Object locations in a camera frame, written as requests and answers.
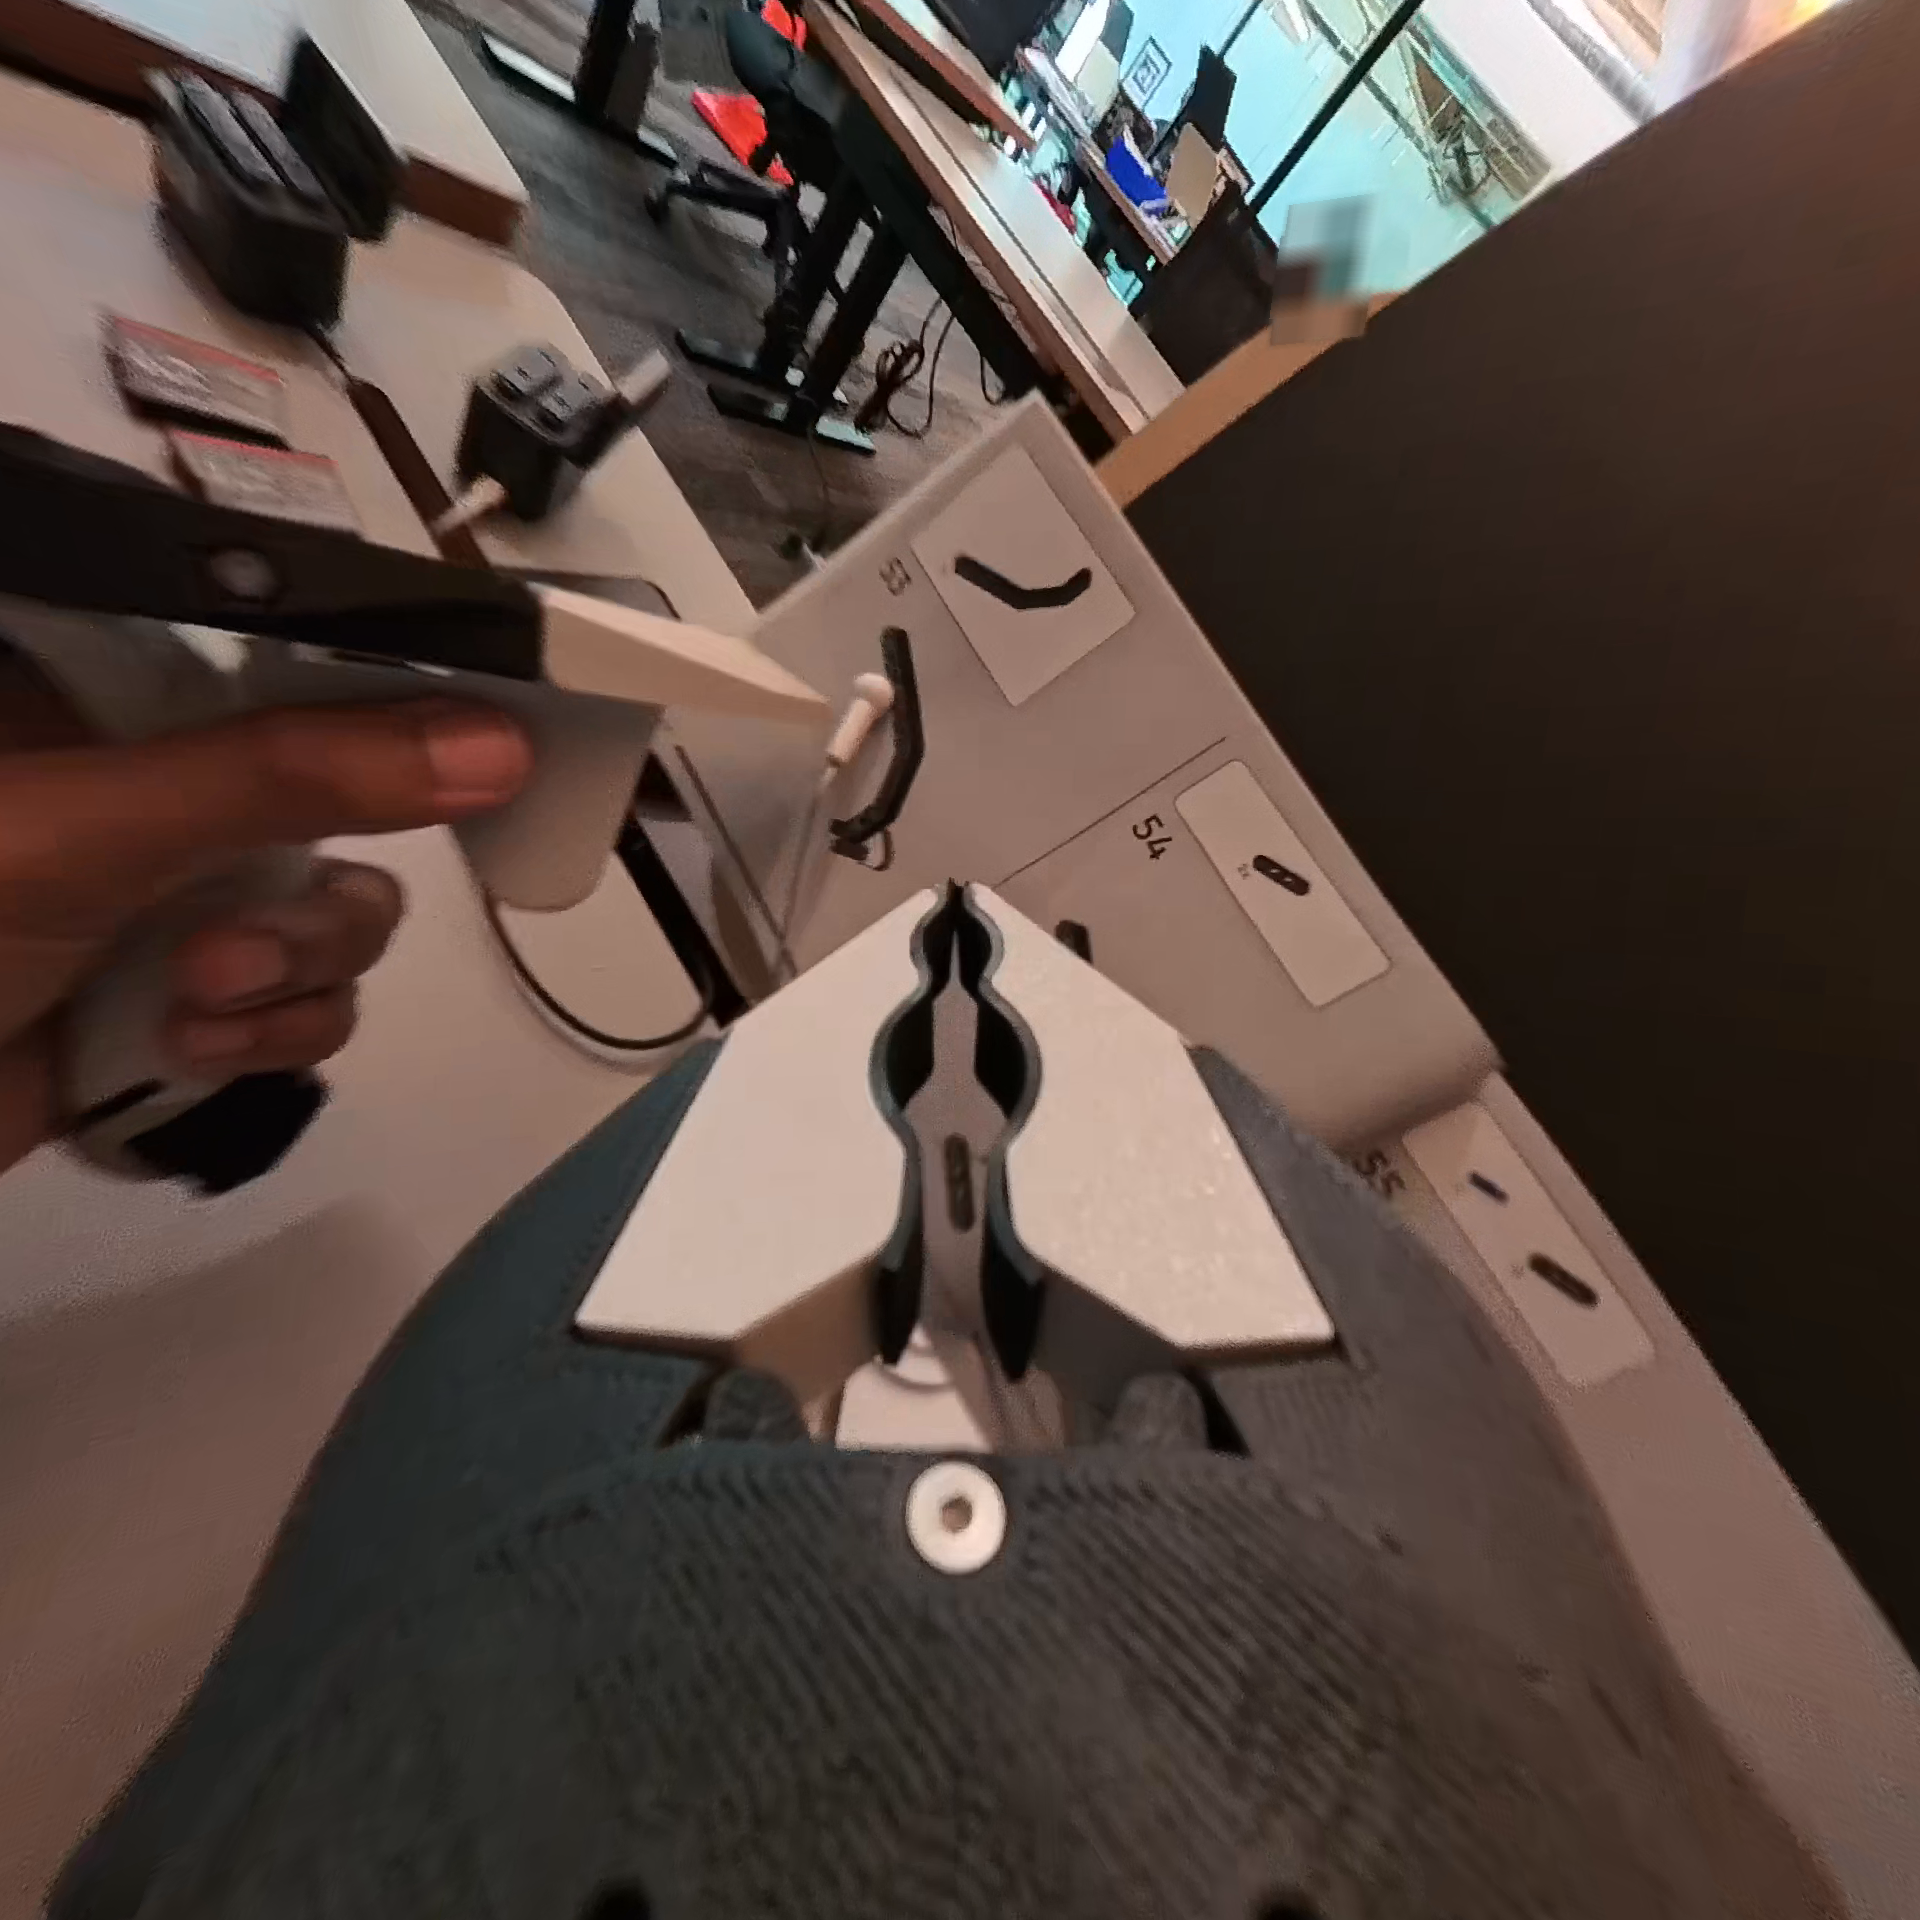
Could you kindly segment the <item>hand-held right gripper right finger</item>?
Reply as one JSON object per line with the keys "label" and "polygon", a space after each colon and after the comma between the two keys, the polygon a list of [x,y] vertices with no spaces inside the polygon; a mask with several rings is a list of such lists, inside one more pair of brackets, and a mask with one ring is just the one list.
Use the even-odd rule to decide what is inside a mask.
{"label": "hand-held right gripper right finger", "polygon": [[1338,1330],[1193,1046],[976,881],[964,1002],[967,1440],[1248,1444],[1220,1378]]}

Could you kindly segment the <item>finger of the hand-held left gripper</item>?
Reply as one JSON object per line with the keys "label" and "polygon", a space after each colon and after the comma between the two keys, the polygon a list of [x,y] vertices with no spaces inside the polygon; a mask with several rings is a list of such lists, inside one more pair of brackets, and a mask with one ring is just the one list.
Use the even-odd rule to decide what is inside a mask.
{"label": "finger of the hand-held left gripper", "polygon": [[536,734],[576,724],[590,704],[678,708],[824,729],[824,693],[753,643],[697,621],[625,608],[556,585],[534,587],[545,683]]}

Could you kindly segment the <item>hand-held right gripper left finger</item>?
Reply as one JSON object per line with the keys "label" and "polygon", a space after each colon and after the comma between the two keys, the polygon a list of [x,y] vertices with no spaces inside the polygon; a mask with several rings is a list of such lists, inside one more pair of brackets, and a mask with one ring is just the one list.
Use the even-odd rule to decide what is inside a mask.
{"label": "hand-held right gripper left finger", "polygon": [[771,1376],[831,1437],[959,1437],[913,1114],[952,968],[954,890],[920,891],[732,1025],[574,1329]]}

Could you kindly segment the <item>lego instruction booklet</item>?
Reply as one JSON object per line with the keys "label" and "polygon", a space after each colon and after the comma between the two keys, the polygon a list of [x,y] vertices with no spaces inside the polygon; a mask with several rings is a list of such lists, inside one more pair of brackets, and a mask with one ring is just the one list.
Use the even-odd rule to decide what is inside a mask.
{"label": "lego instruction booklet", "polygon": [[804,777],[712,776],[742,851],[771,857],[788,963],[937,881],[1078,924],[1104,976],[1380,1196],[1433,1210],[1567,1390],[1654,1362],[1497,1044],[1035,403],[787,589],[754,638],[840,708],[888,632],[916,673],[923,761],[876,853],[819,853],[793,881]]}

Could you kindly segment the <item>person's left hand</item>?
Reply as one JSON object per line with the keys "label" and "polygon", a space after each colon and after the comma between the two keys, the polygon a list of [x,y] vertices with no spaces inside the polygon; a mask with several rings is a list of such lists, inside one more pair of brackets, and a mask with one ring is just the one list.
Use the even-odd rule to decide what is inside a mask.
{"label": "person's left hand", "polygon": [[[536,763],[510,716],[449,702],[255,712],[110,742],[9,648],[2,723],[2,1168],[57,1138],[65,1010],[128,924],[264,848],[491,813]],[[167,976],[171,1070],[328,1062],[400,914],[393,876],[332,859],[299,896],[204,924]]]}

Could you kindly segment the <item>red black card pack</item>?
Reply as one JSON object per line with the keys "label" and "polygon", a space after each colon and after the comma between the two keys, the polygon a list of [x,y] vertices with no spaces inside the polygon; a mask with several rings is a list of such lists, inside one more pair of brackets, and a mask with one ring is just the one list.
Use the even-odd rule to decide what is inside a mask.
{"label": "red black card pack", "polygon": [[326,456],[178,426],[164,427],[163,441],[178,484],[211,508],[353,539],[363,534],[344,470]]}
{"label": "red black card pack", "polygon": [[123,404],[152,421],[232,441],[291,445],[283,376],[167,328],[104,313],[104,360]]}

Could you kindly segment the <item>black cube power adapter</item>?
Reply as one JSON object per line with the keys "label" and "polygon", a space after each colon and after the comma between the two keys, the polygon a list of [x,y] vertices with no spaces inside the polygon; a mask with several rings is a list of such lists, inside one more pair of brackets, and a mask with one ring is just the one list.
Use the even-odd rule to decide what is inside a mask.
{"label": "black cube power adapter", "polygon": [[663,352],[612,384],[546,346],[495,363],[468,390],[455,449],[459,493],[427,530],[446,542],[500,515],[543,523],[639,427],[670,376]]}

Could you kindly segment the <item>black battery charger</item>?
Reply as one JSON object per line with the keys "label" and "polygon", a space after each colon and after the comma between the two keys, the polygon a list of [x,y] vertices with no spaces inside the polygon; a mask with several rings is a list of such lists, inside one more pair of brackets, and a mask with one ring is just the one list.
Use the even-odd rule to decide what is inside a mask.
{"label": "black battery charger", "polygon": [[406,155],[346,70],[312,37],[291,52],[279,126],[351,240],[382,245],[400,206]]}
{"label": "black battery charger", "polygon": [[353,240],[271,108],[187,69],[146,82],[158,206],[214,291],[252,320],[334,329]]}

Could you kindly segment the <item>long wooden table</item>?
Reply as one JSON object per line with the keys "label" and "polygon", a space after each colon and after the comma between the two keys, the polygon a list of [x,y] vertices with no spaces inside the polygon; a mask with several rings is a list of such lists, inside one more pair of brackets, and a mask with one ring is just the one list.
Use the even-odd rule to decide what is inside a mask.
{"label": "long wooden table", "polygon": [[1182,393],[1164,354],[985,129],[894,57],[894,8],[807,4],[807,48],[860,99],[849,164],[1011,393],[1041,389],[1114,449]]}

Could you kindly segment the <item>black divider panel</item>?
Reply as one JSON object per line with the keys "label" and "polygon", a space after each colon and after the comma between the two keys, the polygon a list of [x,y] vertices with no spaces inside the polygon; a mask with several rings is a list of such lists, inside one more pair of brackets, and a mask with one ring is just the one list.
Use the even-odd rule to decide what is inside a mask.
{"label": "black divider panel", "polygon": [[1129,517],[1898,1642],[1919,4],[1838,4]]}

